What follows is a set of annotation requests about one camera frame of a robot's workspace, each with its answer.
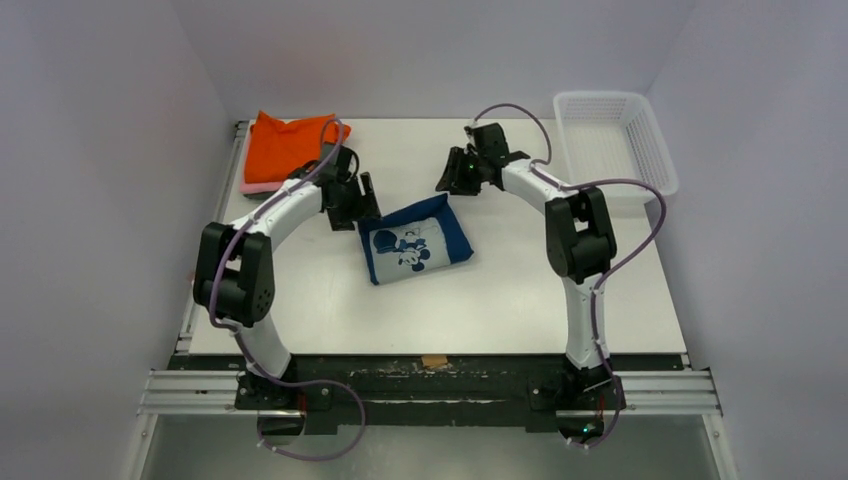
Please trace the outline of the navy blue t-shirt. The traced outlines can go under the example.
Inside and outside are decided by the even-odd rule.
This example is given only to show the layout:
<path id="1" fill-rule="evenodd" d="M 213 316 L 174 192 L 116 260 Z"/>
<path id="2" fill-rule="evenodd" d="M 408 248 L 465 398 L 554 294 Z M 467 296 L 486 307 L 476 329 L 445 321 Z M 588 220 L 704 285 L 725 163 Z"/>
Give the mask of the navy blue t-shirt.
<path id="1" fill-rule="evenodd" d="M 416 278 L 474 255 L 445 193 L 361 221 L 357 231 L 374 285 Z"/>

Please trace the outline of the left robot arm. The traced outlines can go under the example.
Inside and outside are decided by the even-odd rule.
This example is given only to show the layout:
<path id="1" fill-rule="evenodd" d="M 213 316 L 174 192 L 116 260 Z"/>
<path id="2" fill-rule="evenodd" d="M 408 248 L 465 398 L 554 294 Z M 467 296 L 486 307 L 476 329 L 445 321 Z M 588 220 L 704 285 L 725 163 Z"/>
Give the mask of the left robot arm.
<path id="1" fill-rule="evenodd" d="M 319 159 L 298 167 L 281 187 L 248 214 L 230 223 L 211 222 L 201 232 L 193 300 L 213 327 L 227 331 L 246 361 L 249 381 L 272 408 L 284 409 L 298 389 L 331 390 L 335 380 L 301 380 L 296 362 L 272 319 L 274 252 L 302 223 L 327 216 L 334 231 L 381 216 L 369 173 L 359 155 L 325 143 Z"/>

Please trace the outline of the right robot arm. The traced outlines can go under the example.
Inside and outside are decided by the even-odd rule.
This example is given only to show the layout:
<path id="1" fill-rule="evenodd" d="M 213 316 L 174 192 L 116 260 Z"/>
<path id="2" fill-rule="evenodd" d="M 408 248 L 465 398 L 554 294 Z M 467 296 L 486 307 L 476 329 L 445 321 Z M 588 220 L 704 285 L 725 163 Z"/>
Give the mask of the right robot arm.
<path id="1" fill-rule="evenodd" d="M 617 254 L 607 202 L 597 187 L 577 189 L 510 149 L 498 123 L 469 125 L 468 143 L 449 151 L 439 192 L 476 196 L 484 184 L 510 193 L 544 217 L 546 256 L 566 299 L 567 344 L 561 381 L 564 399 L 584 407 L 612 380 L 605 339 L 604 283 Z"/>

